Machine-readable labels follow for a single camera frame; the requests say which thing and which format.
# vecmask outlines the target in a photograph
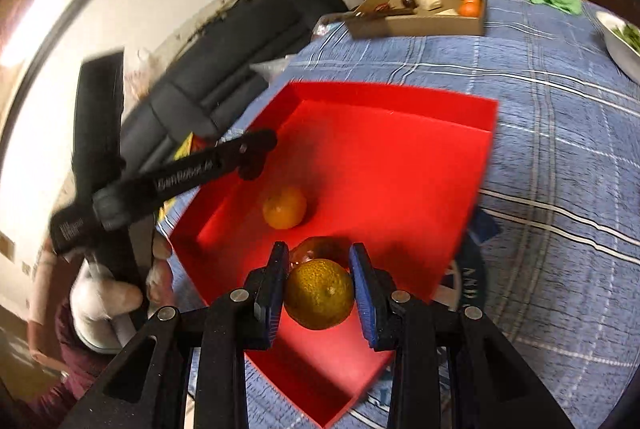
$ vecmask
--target green vegetable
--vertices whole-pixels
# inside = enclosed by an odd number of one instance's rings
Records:
[[[614,28],[613,33],[640,54],[640,30],[627,23],[622,30]]]

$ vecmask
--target person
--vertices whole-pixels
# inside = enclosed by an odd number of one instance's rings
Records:
[[[42,250],[52,252],[48,239]],[[154,262],[146,278],[149,316],[164,305],[174,305],[173,274],[167,259],[171,245],[159,232],[153,240]],[[56,312],[56,336],[69,373],[46,393],[31,400],[13,399],[0,380],[0,427],[56,429],[101,371],[122,349],[110,319],[139,308],[143,292],[113,279],[94,279],[86,260],[69,297]]]

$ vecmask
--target blue plaid tablecloth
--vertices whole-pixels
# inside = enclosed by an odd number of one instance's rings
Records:
[[[486,312],[579,429],[596,428],[638,367],[640,90],[607,54],[594,13],[487,0],[485,37],[313,42],[228,132],[241,133],[289,80],[444,88],[500,102],[479,203],[502,233],[482,247]],[[170,231],[193,197],[181,197]],[[172,258],[183,309],[200,304]],[[246,365],[252,429],[314,424]],[[386,425],[388,374],[336,425]]]

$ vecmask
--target blue gripper pad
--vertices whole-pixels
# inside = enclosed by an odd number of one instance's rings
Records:
[[[369,343],[369,348],[376,349],[380,328],[378,324],[386,321],[387,307],[384,291],[362,243],[354,243],[351,246],[349,268],[362,335]]]

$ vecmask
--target red tray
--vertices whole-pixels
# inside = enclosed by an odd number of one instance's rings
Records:
[[[497,102],[409,86],[289,83],[255,119],[278,145],[260,178],[202,187],[172,234],[205,303],[263,266],[275,241],[312,235],[362,241],[396,285],[428,300],[453,258],[487,163]],[[301,186],[303,223],[275,231],[261,204]],[[270,351],[249,358],[320,427],[329,427],[387,363],[362,336],[356,309],[337,327],[306,330],[282,311]]]

